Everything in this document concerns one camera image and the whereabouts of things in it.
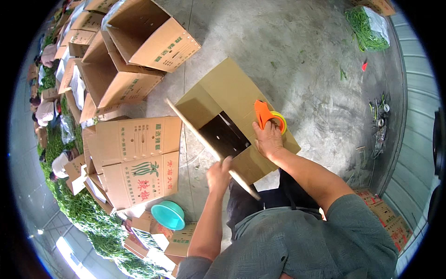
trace man's left hand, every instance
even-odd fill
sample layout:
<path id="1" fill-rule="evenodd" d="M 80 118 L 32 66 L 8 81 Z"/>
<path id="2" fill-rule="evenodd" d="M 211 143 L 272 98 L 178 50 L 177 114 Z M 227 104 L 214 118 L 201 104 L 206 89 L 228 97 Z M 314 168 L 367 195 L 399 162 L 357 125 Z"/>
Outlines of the man's left hand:
<path id="1" fill-rule="evenodd" d="M 231 180 L 229 169 L 231 168 L 232 157 L 228 156 L 223 163 L 216 162 L 206 173 L 209 194 L 216 194 L 223 197 Z"/>

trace corrugated metal wall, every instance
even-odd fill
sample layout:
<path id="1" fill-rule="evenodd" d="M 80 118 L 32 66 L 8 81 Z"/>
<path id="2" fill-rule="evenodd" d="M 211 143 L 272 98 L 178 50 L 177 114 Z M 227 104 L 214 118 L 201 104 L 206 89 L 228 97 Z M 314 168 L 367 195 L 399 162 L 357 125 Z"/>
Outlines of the corrugated metal wall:
<path id="1" fill-rule="evenodd" d="M 391 16 L 391 20 L 407 79 L 407 117 L 401 152 L 383 199 L 399 211 L 413 231 L 398 260 L 396 273 L 400 275 L 427 230 L 427 209 L 432 191 L 438 185 L 432 134 L 440 98 L 429 59 L 409 22 L 401 13 Z"/>

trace orange tape dispenser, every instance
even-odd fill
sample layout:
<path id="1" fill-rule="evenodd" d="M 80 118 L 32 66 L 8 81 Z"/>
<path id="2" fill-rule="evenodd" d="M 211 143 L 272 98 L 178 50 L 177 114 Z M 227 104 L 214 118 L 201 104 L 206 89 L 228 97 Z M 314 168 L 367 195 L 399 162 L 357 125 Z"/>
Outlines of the orange tape dispenser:
<path id="1" fill-rule="evenodd" d="M 270 111 L 268 109 L 268 105 L 261 100 L 257 100 L 254 103 L 254 109 L 256 111 L 257 120 L 259 121 L 260 129 L 265 128 L 266 121 L 271 119 L 277 119 L 279 121 L 279 128 L 282 132 L 282 135 L 286 131 L 286 120 L 285 118 L 278 112 Z"/>

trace hand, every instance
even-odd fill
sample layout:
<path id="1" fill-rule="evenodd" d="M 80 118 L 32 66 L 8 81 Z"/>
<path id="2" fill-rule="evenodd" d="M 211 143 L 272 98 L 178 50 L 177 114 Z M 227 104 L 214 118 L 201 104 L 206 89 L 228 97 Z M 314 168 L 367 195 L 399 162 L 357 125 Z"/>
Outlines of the hand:
<path id="1" fill-rule="evenodd" d="M 223 163 L 216 162 L 207 170 L 206 177 L 207 185 L 209 185 L 209 194 L 216 194 L 219 197 L 223 197 L 231 179 L 231 175 L 229 174 L 231 162 L 232 157 L 228 156 L 223 160 Z"/>
<path id="2" fill-rule="evenodd" d="M 259 123 L 253 122 L 252 127 L 257 135 L 256 147 L 257 150 L 269 160 L 278 150 L 283 149 L 282 133 L 279 127 L 274 125 L 271 121 L 266 121 L 265 128 L 260 129 Z"/>

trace packing tape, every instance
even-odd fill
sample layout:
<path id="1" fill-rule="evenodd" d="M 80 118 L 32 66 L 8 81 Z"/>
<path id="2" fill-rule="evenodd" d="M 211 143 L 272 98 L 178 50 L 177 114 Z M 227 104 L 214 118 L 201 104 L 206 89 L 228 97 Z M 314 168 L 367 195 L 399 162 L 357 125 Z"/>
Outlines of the packing tape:
<path id="1" fill-rule="evenodd" d="M 287 128 L 285 118 L 279 112 L 276 112 L 276 111 L 271 111 L 271 114 L 274 115 L 274 116 L 280 117 L 283 120 L 284 127 L 283 127 L 283 131 L 282 131 L 282 135 L 285 134 L 285 131 L 286 131 L 286 128 Z"/>

